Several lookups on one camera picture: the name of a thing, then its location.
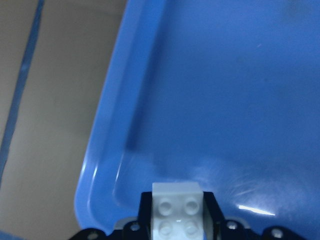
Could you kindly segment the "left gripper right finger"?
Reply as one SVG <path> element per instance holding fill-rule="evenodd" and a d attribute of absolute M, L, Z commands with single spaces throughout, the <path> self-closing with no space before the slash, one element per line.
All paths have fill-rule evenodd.
<path fill-rule="evenodd" d="M 221 239 L 221 224 L 225 217 L 212 192 L 203 192 L 203 229 L 207 240 Z"/>

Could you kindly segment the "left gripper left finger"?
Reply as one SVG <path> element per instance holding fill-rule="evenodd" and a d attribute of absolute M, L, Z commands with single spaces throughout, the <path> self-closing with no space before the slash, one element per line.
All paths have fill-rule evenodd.
<path fill-rule="evenodd" d="M 137 222 L 142 232 L 142 240 L 152 239 L 152 210 L 153 210 L 153 198 L 152 192 L 142 192 L 139 203 Z"/>

